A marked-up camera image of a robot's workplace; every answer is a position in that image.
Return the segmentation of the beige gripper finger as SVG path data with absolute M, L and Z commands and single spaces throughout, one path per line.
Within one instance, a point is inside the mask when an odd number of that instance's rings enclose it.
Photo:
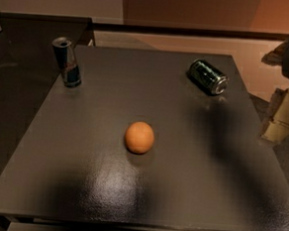
M 281 43 L 278 47 L 270 51 L 268 54 L 264 55 L 261 61 L 268 65 L 281 66 L 282 57 L 284 55 L 287 42 Z
M 272 94 L 260 135 L 275 144 L 282 142 L 286 136 L 289 136 L 289 88 L 276 89 Z

